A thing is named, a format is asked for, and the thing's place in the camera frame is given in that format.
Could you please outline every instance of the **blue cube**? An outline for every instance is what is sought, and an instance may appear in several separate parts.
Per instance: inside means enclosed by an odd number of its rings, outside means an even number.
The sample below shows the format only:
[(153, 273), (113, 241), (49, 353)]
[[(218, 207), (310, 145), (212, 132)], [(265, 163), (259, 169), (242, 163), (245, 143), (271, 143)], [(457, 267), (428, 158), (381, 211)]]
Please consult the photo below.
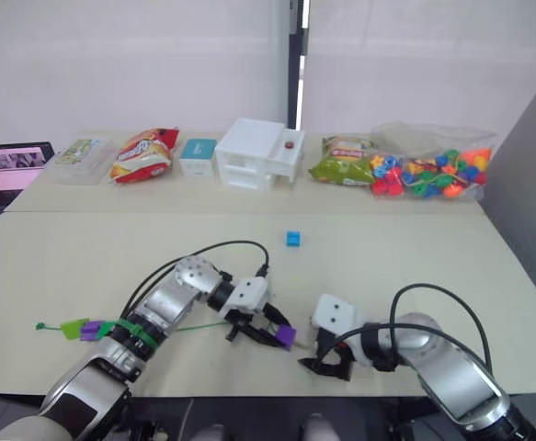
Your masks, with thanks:
[(301, 246), (301, 232), (286, 232), (286, 246)]

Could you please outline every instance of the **green snack bag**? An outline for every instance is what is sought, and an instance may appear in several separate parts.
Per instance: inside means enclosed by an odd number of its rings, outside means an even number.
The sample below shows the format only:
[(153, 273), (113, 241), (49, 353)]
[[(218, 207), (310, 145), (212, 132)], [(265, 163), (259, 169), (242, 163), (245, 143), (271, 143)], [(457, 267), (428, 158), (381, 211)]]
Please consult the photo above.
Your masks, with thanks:
[(373, 142), (361, 138), (323, 139), (325, 157), (308, 172), (314, 179), (342, 186), (367, 186), (374, 182), (370, 156)]

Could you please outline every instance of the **white wall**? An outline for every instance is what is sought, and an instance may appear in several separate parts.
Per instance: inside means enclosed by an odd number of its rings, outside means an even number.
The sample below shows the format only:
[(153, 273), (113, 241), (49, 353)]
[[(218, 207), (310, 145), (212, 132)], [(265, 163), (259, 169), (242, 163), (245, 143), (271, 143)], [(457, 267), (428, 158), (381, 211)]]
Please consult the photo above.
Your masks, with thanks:
[(288, 23), (280, 0), (0, 0), (0, 142), (285, 121)]
[(312, 0), (302, 127), (471, 125), (503, 139), (536, 93), (536, 0)]

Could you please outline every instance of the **plastic bag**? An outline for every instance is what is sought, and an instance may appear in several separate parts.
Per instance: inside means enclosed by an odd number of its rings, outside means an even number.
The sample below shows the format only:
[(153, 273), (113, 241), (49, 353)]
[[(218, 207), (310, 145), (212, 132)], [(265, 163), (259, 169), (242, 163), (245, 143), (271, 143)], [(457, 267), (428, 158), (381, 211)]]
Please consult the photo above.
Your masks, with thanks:
[(343, 186), (366, 186), (374, 182), (370, 158), (374, 144), (366, 138), (323, 138), (324, 157), (309, 170), (314, 179)]
[(388, 124), (374, 131), (383, 150), (371, 158), (374, 195), (480, 198), (494, 134), (484, 130)]
[(151, 129), (130, 138), (110, 169), (110, 178), (128, 183), (161, 175), (172, 163), (179, 130)]

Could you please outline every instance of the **clear plastic box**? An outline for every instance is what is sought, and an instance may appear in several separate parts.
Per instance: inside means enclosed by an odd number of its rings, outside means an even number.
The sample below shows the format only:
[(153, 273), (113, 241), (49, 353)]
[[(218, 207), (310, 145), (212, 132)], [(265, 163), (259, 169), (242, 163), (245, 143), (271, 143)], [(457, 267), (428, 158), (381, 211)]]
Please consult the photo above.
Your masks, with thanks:
[(98, 184), (112, 165), (117, 150), (108, 138), (76, 140), (51, 158), (45, 171), (62, 184)]

